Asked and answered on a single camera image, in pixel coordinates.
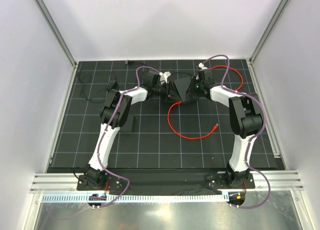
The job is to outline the black network switch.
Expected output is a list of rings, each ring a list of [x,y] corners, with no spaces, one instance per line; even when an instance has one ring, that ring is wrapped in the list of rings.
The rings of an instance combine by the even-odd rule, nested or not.
[[[170,97],[176,102],[189,103],[196,101],[198,96],[190,92],[192,78],[190,76],[173,80]]]
[[[133,130],[135,116],[129,114],[125,124],[120,128],[121,133],[131,133]]]

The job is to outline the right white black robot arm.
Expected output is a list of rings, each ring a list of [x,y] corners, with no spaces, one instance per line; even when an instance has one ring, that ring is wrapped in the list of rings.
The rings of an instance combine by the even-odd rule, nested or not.
[[[229,108],[229,123],[234,133],[231,158],[225,182],[238,188],[249,178],[250,157],[257,137],[264,131],[265,111],[254,94],[242,93],[215,83],[211,69],[199,69],[189,86],[190,94],[206,97]]]

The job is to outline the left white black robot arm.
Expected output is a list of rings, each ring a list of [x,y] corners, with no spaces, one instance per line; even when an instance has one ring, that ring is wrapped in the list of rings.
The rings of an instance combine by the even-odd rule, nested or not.
[[[137,86],[119,91],[111,86],[105,99],[104,107],[100,113],[100,132],[97,144],[91,159],[78,177],[77,190],[101,190],[107,185],[107,166],[114,140],[120,129],[129,118],[132,105],[144,102],[153,95],[168,96],[167,72],[146,71],[143,73],[142,83]]]

